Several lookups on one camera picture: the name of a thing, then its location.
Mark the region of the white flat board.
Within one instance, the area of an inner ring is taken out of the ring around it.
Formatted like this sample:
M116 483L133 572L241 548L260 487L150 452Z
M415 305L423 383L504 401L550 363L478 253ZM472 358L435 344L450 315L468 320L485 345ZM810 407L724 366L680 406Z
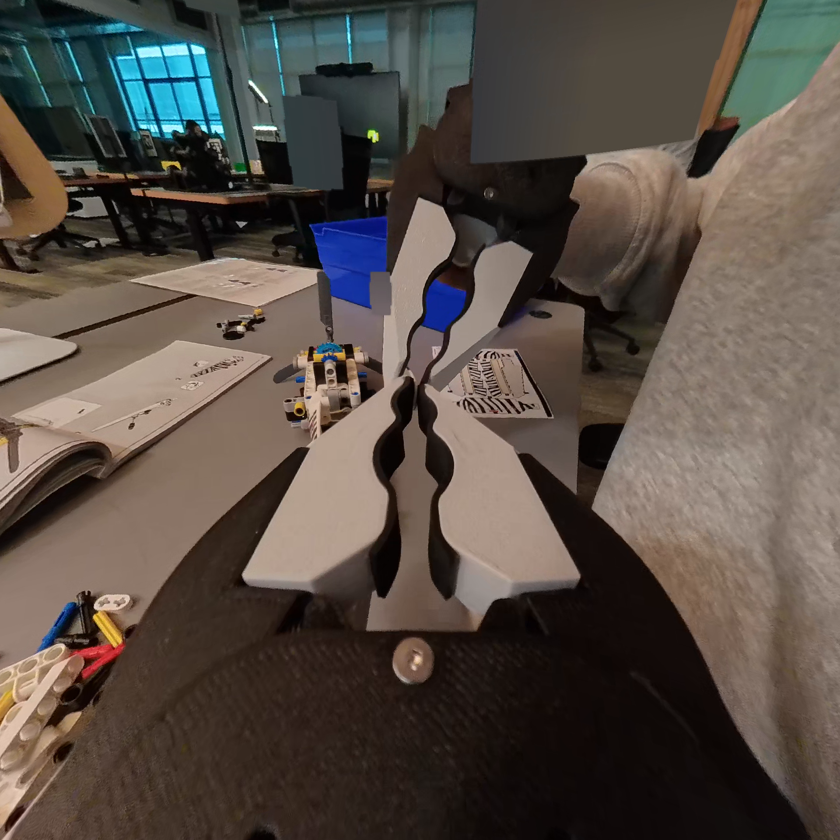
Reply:
M75 343L1 328L1 383L63 361L78 351Z

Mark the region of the wooden top desk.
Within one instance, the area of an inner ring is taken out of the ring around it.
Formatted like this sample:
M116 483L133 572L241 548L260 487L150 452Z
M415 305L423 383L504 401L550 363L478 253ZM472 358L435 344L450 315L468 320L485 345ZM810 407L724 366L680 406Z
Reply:
M286 203L292 215L295 229L294 234L286 236L286 241L295 246L297 262L307 267L320 267L313 235L304 232L298 203L301 200L318 200L325 215L328 216L329 195L323 190L285 184L266 184L237 192L191 192L164 187L141 186L131 187L129 191L132 196L167 203L184 209L192 244L201 261L215 258L214 247L203 223L206 216L223 215L232 208L245 206L270 208L271 204L275 202Z

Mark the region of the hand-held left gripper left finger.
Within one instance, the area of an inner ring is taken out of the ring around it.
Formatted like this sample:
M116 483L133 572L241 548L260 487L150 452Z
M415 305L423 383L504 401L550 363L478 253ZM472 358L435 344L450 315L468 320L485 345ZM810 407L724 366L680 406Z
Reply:
M244 568L247 585L332 599L389 593L402 553L392 477L415 386L411 374L389 381L306 447Z

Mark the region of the closed instruction booklet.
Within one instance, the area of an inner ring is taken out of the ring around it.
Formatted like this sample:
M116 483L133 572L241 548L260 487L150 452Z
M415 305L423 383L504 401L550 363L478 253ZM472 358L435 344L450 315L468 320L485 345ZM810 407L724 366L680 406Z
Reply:
M218 258L132 279L132 283L183 295L262 308L318 284L316 269Z

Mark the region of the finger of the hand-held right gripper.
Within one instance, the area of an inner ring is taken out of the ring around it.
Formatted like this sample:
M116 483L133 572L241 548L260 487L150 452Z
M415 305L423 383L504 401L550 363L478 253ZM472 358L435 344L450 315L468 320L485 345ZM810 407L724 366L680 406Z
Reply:
M427 367L423 385L442 389L479 351L490 347L531 258L532 252L511 241L480 252L472 291L445 331L441 351Z
M456 232L445 209L418 198L390 274L392 302L383 320L381 360L385 381L405 374L414 333L425 320L427 291L455 247Z

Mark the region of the blue plastic bin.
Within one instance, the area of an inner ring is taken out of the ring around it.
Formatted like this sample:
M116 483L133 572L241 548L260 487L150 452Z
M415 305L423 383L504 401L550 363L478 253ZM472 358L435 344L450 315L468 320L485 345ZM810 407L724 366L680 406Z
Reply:
M387 219L384 216L325 222L310 226L332 296L371 307L370 278L385 271ZM423 325L445 331L462 312L466 293L435 280L427 296Z

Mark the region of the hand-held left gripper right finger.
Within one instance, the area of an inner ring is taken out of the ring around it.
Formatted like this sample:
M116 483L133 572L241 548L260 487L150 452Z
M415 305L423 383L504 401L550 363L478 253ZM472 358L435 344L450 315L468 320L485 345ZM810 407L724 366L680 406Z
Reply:
M484 616L497 601L578 585L517 450L429 385L419 388L417 412L436 484L428 562L438 593Z

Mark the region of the black office chair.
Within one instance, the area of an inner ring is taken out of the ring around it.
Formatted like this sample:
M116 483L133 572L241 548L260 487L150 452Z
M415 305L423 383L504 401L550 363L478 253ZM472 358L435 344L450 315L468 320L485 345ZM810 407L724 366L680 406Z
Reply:
M616 323L623 317L620 311L607 310L600 298L579 296L579 306L584 310L583 344L587 352L587 367L592 373L603 369L593 340L593 332L600 331L626 342L625 352L631 356L640 353L641 348L635 338L622 331Z

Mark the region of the grey rolling screen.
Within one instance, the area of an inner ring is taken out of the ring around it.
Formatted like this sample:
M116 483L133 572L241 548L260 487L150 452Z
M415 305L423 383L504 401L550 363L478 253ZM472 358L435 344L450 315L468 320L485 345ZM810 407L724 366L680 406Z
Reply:
M401 76L374 70L370 62L318 66L298 78L302 96L335 101L339 126L372 141L374 154L394 158L402 149Z

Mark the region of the zebra sticker sheet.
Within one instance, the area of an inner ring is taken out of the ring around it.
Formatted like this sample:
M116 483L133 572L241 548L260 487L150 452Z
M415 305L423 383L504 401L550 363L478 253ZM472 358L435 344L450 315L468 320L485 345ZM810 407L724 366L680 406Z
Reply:
M480 350L442 393L478 417L553 418L549 402L517 349Z

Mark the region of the person's right forearm grey sleeve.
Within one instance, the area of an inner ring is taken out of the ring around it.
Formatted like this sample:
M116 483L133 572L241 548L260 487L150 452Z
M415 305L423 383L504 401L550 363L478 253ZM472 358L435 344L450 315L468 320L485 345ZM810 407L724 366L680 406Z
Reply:
M665 323L702 239L771 251L798 242L838 204L838 71L835 47L702 177L663 150L593 156L574 182L579 209L553 278L609 313Z

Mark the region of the open instruction booklet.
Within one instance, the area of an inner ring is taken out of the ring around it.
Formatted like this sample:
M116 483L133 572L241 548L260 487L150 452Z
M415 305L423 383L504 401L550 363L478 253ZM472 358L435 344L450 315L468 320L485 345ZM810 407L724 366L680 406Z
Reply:
M75 480L108 478L269 361L265 353L177 340L2 417L1 532Z

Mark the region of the small lego subassembly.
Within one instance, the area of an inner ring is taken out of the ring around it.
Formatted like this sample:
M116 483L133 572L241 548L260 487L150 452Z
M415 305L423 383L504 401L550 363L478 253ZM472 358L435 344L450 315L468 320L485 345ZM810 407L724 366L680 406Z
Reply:
M223 340L241 340L248 332L253 332L256 326L265 322L266 315L263 308L254 308L250 313L227 318L217 322L216 327L220 331Z

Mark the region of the lego helicopter model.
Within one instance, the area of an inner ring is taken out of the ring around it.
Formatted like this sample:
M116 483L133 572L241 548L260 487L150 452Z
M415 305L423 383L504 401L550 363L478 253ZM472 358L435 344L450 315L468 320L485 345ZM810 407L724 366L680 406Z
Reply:
M382 362L358 345L338 343L334 338L330 280L317 272L319 319L325 340L299 352L293 361L274 374L274 383L294 380L296 395L285 398L283 410L291 427L318 438L341 418L373 395L368 371L382 373Z

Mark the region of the pile of loose lego pieces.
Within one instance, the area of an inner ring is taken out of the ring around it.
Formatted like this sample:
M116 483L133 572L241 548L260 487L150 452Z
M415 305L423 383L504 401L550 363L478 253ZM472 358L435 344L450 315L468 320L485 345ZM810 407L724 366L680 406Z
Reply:
M99 699L134 629L130 594L80 591L37 650L2 667L2 834L72 747L70 734Z

